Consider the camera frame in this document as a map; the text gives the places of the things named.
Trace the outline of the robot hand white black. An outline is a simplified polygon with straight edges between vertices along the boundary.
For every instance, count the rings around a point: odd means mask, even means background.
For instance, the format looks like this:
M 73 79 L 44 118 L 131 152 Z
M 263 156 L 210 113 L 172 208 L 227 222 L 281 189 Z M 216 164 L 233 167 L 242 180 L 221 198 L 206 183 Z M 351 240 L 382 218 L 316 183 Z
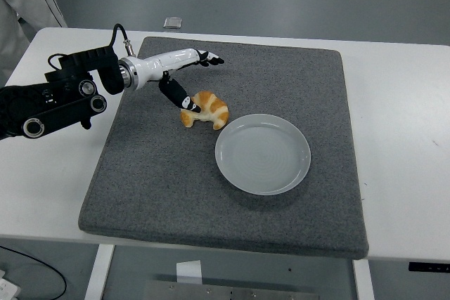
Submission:
M 223 63 L 223 59 L 209 51 L 186 48 L 146 59 L 128 56 L 119 60 L 119 69 L 125 89 L 135 91 L 150 81 L 156 81 L 160 91 L 177 107 L 200 113 L 201 108 L 190 99 L 184 88 L 171 78 L 171 74 L 191 65 L 207 67 Z

